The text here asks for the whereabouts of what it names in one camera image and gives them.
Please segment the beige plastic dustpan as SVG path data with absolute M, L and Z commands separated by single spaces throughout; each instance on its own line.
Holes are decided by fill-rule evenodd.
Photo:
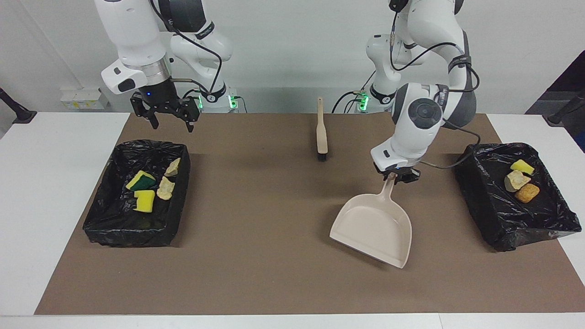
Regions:
M 357 252 L 403 269 L 412 244 L 411 219 L 392 199 L 396 174 L 378 194 L 353 196 L 340 209 L 329 236 Z

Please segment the large yellow green sponge piece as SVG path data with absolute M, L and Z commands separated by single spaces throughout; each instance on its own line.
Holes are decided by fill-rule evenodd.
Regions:
M 157 180 L 155 177 L 146 171 L 140 170 L 134 177 L 125 185 L 126 189 L 130 191 L 148 190 L 155 186 Z

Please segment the beige hand brush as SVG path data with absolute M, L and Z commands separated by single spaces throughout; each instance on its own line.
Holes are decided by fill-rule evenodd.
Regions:
M 324 125 L 324 101 L 321 96 L 317 98 L 316 151 L 317 159 L 320 162 L 326 162 L 329 150 L 327 131 Z

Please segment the notched yellow sponge piece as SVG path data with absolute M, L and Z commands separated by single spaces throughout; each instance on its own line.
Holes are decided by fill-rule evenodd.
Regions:
M 134 192 L 136 205 L 133 210 L 150 214 L 153 211 L 155 191 L 154 190 L 137 190 Z

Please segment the pale torn bread chunk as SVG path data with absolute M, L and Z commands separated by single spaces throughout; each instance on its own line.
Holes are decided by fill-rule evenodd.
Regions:
M 530 181 L 531 178 L 524 175 L 522 171 L 514 170 L 504 177 L 504 187 L 508 192 L 518 192 Z

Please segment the small yellow green sponge piece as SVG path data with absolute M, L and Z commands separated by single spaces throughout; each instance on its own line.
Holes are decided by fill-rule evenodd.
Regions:
M 535 167 L 531 166 L 528 162 L 525 162 L 525 160 L 519 159 L 510 165 L 510 170 L 520 171 L 523 174 L 533 176 Z

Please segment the brown peanut shaped bread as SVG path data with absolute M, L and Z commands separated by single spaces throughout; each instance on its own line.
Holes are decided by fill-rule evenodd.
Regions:
M 515 194 L 515 198 L 524 204 L 532 201 L 540 192 L 540 188 L 532 183 L 522 186 Z

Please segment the black bag lined bin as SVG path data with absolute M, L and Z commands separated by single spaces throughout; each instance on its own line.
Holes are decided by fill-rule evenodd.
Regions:
M 455 167 L 455 178 L 481 237 L 497 251 L 580 233 L 582 226 L 543 164 L 526 143 L 470 144 Z M 505 189 L 512 163 L 524 160 L 540 192 L 522 203 Z
M 173 196 L 155 194 L 150 214 L 134 211 L 134 191 L 125 185 L 143 170 L 157 180 L 155 192 L 169 164 L 181 158 Z M 190 178 L 190 156 L 184 144 L 158 140 L 130 140 L 115 146 L 90 205 L 83 230 L 91 242 L 112 247 L 162 247 L 173 241 L 181 221 Z

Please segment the black stand foot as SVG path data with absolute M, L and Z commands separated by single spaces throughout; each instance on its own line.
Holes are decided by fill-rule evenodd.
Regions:
M 35 118 L 37 111 L 28 110 L 19 102 L 9 96 L 3 88 L 0 88 L 0 100 L 2 100 L 16 115 L 13 124 L 28 124 Z
M 577 93 L 565 106 L 552 115 L 543 118 L 550 127 L 563 127 L 562 120 L 568 114 L 572 114 L 585 106 L 585 88 Z

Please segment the brown table mat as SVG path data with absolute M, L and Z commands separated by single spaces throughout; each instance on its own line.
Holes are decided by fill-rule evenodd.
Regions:
M 403 269 L 330 239 L 343 204 L 377 194 L 370 150 L 387 114 L 326 115 L 326 162 L 310 114 L 203 114 L 193 133 L 130 115 L 119 142 L 186 144 L 190 180 L 177 237 L 110 248 L 75 228 L 36 314 L 585 312 L 585 286 L 558 241 L 494 252 L 451 170 L 420 166 L 392 198 L 412 223 Z

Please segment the dark background furniture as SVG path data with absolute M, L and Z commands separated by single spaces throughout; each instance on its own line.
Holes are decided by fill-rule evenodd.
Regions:
M 552 115 L 585 88 L 585 50 L 556 78 L 525 112 L 527 115 Z M 585 153 L 585 106 L 562 120 L 564 128 Z

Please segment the white wall socket box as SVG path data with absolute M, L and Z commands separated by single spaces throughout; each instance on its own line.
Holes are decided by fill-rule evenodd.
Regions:
M 110 106 L 108 98 L 100 88 L 61 90 L 61 104 L 68 110 L 106 110 Z

